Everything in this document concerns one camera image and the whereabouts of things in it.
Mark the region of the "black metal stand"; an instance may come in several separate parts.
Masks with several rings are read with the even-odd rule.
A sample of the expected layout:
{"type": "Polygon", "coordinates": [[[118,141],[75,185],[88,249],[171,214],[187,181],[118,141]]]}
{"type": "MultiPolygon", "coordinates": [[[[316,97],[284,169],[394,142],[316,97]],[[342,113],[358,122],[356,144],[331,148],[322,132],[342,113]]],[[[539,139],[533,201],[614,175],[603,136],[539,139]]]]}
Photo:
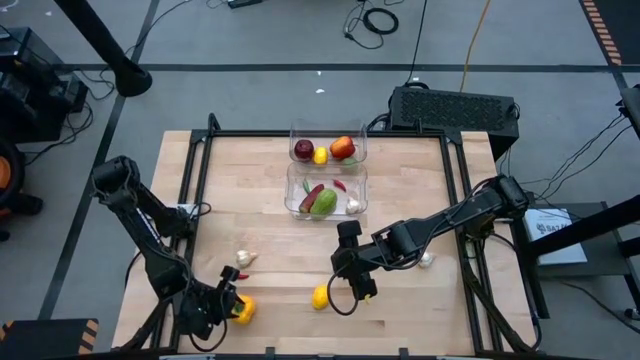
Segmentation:
{"type": "Polygon", "coordinates": [[[640,236],[623,240],[618,233],[619,228],[640,222],[640,195],[614,206],[608,206],[604,202],[532,206],[561,207],[568,209],[574,223],[561,230],[558,235],[549,235],[537,243],[529,242],[524,220],[515,220],[510,226],[532,312],[544,319],[549,317],[541,287],[543,280],[621,276],[634,301],[632,307],[624,310],[624,315],[629,319],[640,319],[640,274],[631,263],[632,257],[640,256],[640,236]],[[580,243],[585,250],[587,262],[575,265],[538,265],[538,256],[545,253],[545,248],[551,252],[555,243],[580,243]]]}

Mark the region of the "white printed paper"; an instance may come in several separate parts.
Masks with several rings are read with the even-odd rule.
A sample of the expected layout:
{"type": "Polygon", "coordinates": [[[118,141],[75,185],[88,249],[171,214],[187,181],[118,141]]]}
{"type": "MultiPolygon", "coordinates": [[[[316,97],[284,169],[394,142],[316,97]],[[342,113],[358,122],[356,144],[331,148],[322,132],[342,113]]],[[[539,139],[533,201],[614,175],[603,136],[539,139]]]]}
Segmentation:
{"type": "MultiPolygon", "coordinates": [[[[554,232],[574,223],[567,208],[530,208],[524,214],[524,226],[530,243],[537,243],[554,232]]],[[[540,266],[575,265],[587,262],[585,250],[580,243],[554,244],[549,252],[545,248],[537,258],[540,266]]]]}

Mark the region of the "dark red apple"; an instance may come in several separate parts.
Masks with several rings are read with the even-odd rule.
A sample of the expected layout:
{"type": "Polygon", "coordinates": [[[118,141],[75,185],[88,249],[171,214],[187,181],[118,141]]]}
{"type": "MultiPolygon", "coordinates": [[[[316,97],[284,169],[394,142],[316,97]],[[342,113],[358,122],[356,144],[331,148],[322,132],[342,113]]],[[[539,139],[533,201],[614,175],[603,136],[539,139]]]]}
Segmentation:
{"type": "Polygon", "coordinates": [[[302,162],[310,161],[313,158],[315,147],[308,139],[298,140],[293,148],[294,157],[302,162]]]}

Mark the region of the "large clear plastic bin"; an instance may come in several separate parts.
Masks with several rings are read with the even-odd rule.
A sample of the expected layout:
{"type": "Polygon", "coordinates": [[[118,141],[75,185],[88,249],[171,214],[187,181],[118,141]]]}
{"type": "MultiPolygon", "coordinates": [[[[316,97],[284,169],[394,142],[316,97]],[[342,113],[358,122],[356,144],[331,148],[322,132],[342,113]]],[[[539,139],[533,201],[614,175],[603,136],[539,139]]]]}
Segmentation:
{"type": "Polygon", "coordinates": [[[367,197],[368,171],[364,165],[357,164],[352,167],[342,165],[329,165],[325,167],[315,167],[302,163],[292,163],[287,169],[287,183],[284,204],[291,215],[300,220],[313,221],[344,221],[354,220],[362,215],[368,208],[367,197]],[[323,184],[324,189],[332,189],[337,193],[338,200],[335,211],[322,219],[313,219],[309,213],[301,213],[298,208],[300,203],[307,196],[303,189],[303,180],[309,182],[311,190],[323,184]],[[344,183],[347,192],[336,188],[333,180],[337,179],[344,183]],[[346,214],[345,207],[348,199],[353,197],[361,204],[361,211],[357,214],[346,214]]]}

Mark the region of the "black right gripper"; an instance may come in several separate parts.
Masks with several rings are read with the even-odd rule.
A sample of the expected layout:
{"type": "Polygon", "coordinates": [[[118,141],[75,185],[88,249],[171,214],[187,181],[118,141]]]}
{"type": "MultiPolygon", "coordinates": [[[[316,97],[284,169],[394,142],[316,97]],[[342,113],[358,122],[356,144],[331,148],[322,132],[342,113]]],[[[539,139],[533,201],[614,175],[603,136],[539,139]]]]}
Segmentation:
{"type": "Polygon", "coordinates": [[[337,225],[340,246],[331,255],[334,273],[343,279],[352,280],[352,292],[357,301],[377,295],[376,282],[368,274],[376,270],[380,263],[380,251],[375,245],[358,246],[358,237],[362,234],[358,220],[344,221],[337,225]]]}

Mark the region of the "red orange apple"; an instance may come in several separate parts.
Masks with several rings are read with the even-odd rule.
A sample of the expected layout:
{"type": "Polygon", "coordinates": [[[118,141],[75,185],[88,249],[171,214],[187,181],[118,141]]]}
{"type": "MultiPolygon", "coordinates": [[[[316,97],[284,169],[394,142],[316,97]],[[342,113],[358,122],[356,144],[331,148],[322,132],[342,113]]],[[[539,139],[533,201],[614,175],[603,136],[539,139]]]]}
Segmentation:
{"type": "Polygon", "coordinates": [[[329,151],[333,158],[343,160],[351,157],[356,148],[350,136],[341,136],[330,145],[329,151]]]}

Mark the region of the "yellow bell pepper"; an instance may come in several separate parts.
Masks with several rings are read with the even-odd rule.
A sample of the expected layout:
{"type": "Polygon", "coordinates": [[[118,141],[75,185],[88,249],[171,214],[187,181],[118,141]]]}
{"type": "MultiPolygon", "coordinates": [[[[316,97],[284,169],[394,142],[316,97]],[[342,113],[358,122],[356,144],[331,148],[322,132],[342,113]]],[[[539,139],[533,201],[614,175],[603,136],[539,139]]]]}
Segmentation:
{"type": "Polygon", "coordinates": [[[232,307],[232,320],[237,324],[247,325],[251,322],[255,311],[256,302],[253,298],[238,295],[232,307]]]}

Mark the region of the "green chayote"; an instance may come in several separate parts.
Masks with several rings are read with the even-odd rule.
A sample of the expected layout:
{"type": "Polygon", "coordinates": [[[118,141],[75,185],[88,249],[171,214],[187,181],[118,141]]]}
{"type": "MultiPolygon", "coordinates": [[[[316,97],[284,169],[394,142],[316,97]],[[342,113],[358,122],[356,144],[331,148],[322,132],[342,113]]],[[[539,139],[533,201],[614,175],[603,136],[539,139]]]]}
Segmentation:
{"type": "Polygon", "coordinates": [[[317,195],[314,203],[310,208],[310,214],[313,219],[322,219],[331,215],[337,205],[338,196],[332,189],[323,189],[317,195]]]}

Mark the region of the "small clear plastic bin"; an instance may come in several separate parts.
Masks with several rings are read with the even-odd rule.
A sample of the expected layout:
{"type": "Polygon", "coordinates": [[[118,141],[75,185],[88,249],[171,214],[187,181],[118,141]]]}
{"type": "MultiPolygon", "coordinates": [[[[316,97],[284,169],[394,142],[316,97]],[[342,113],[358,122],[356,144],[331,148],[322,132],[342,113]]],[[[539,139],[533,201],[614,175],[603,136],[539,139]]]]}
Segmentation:
{"type": "Polygon", "coordinates": [[[333,158],[329,151],[330,145],[341,136],[350,136],[353,139],[356,151],[351,157],[355,158],[358,163],[363,162],[368,155],[367,131],[366,126],[360,120],[346,120],[334,127],[326,127],[318,122],[308,120],[294,120],[289,131],[289,156],[293,161],[312,166],[341,165],[342,160],[333,158]],[[316,165],[312,159],[307,162],[297,160],[294,157],[293,148],[300,139],[310,140],[315,149],[326,147],[329,151],[328,163],[316,165]]]}

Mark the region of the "long red pepper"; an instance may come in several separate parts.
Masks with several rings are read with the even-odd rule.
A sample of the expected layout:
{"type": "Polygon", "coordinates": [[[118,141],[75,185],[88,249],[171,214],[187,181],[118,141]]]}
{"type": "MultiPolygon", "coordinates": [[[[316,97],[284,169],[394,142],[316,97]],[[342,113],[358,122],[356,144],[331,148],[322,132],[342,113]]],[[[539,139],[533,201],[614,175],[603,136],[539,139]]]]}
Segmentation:
{"type": "Polygon", "coordinates": [[[312,205],[316,201],[316,198],[324,188],[325,186],[323,184],[315,186],[300,203],[298,210],[301,213],[309,213],[312,205]]]}

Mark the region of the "black pole stand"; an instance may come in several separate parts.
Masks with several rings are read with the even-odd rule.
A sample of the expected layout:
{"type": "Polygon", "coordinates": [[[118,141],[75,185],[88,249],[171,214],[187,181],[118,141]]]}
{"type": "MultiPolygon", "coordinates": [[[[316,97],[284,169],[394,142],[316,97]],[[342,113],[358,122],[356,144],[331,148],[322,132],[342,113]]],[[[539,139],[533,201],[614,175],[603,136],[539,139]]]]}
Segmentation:
{"type": "Polygon", "coordinates": [[[138,96],[152,85],[152,76],[127,57],[87,0],[54,0],[115,75],[123,97],[138,96]]]}

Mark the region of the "black perforated computer case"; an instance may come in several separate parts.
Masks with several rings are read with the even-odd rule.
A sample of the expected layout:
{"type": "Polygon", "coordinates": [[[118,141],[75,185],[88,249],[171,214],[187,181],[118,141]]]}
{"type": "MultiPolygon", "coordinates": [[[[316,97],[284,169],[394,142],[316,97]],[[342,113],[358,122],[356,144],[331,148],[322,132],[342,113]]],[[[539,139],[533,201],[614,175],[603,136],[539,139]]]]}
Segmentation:
{"type": "Polygon", "coordinates": [[[519,139],[520,108],[512,97],[432,90],[410,82],[395,88],[388,101],[388,127],[393,130],[485,132],[495,159],[519,139]]]}

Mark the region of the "black mat orange stripes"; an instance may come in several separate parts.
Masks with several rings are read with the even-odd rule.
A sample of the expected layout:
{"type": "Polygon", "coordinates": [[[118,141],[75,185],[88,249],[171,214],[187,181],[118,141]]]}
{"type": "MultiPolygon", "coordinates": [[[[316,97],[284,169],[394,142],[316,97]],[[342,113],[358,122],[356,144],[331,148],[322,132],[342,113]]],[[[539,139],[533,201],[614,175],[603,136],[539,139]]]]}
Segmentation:
{"type": "Polygon", "coordinates": [[[0,360],[45,360],[90,354],[98,330],[95,318],[8,321],[0,325],[0,360]]]}
{"type": "Polygon", "coordinates": [[[579,0],[605,58],[640,66],[640,0],[579,0]]]}

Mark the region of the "black equipment rack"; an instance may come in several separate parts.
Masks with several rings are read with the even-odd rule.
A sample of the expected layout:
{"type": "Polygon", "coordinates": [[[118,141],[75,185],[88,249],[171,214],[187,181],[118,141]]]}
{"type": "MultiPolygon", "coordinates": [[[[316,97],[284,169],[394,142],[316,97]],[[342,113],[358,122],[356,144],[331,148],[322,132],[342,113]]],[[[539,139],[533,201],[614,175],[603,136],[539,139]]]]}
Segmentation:
{"type": "Polygon", "coordinates": [[[30,28],[0,26],[0,136],[14,143],[60,138],[88,87],[30,28]]]}

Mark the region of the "black and orange machine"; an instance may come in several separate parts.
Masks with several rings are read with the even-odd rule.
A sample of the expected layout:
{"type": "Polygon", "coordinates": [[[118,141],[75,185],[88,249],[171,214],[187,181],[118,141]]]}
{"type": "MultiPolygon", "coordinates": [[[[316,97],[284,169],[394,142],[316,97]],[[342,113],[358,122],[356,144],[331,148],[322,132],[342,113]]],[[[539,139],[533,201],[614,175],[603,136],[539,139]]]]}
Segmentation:
{"type": "Polygon", "coordinates": [[[0,137],[0,218],[11,215],[34,216],[42,211],[41,198],[24,193],[24,154],[16,145],[0,137]]]}

